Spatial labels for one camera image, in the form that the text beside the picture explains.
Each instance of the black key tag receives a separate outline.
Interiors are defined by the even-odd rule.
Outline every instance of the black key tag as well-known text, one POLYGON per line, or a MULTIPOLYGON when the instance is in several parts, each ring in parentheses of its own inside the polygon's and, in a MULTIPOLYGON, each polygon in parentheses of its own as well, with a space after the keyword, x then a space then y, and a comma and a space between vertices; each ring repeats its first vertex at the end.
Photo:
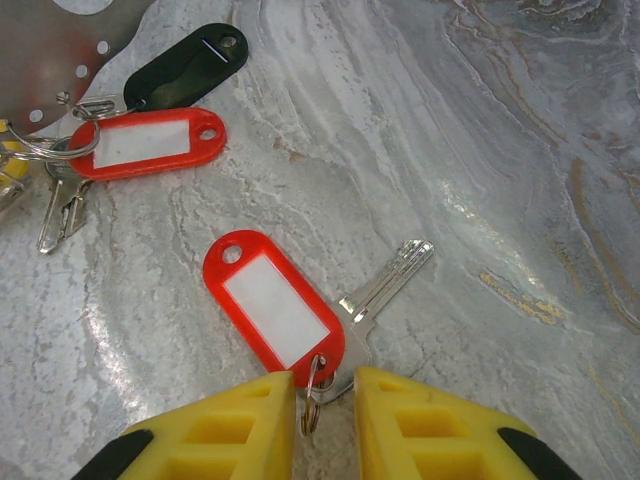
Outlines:
POLYGON ((247 39, 237 28, 199 28, 135 72, 124 86, 128 108, 141 112, 189 107, 242 67, 247 39))

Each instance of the red key tag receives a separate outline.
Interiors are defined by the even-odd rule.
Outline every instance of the red key tag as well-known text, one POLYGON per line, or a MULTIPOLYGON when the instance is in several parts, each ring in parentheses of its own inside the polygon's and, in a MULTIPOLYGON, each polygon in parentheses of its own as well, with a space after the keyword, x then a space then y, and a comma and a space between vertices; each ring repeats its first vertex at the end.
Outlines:
MULTIPOLYGON (((92 180, 202 165, 227 143, 220 117, 195 107, 133 113, 100 120, 98 125, 100 142, 95 151, 71 161, 76 172, 92 180)), ((85 123, 71 137, 69 149, 87 145, 93 135, 93 125, 85 123)))
POLYGON ((291 370, 304 387, 316 355, 326 364, 314 383, 336 370, 345 344, 340 320, 269 237, 252 230, 224 235, 209 249, 203 276, 269 372, 291 370), (225 256, 237 247, 239 258, 225 256))

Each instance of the key tag hole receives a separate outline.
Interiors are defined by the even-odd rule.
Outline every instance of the key tag hole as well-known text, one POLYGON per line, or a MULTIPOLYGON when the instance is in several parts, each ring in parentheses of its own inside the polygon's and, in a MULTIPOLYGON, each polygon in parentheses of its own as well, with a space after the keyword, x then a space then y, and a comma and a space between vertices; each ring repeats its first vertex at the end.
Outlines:
POLYGON ((242 257, 242 248, 238 245, 231 245, 222 251, 222 261, 226 264, 234 264, 242 257))

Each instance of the key blade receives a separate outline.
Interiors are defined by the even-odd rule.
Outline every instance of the key blade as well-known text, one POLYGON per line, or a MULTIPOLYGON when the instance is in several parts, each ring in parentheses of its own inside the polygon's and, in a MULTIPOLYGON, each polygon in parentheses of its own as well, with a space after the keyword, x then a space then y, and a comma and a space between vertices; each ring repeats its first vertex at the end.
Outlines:
POLYGON ((85 223, 84 197, 74 197, 68 205, 69 215, 64 224, 62 238, 67 239, 82 227, 85 223))
POLYGON ((340 299, 340 306, 352 316, 352 325, 368 333, 373 328, 373 318, 431 255, 433 244, 426 240, 409 240, 377 278, 340 299))
POLYGON ((64 185, 62 180, 57 180, 53 187, 53 194, 38 237, 38 250, 40 253, 51 253, 58 246, 67 222, 67 205, 71 198, 73 198, 73 192, 69 191, 69 188, 64 185))

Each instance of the white label insert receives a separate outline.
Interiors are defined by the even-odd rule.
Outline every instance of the white label insert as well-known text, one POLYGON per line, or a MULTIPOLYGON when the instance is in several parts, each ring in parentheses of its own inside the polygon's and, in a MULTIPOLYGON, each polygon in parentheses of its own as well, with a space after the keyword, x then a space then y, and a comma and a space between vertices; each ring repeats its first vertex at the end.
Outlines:
POLYGON ((329 329, 264 254, 224 286, 285 368, 329 335, 329 329))
POLYGON ((105 128, 93 154, 93 168, 189 153, 189 121, 105 128))

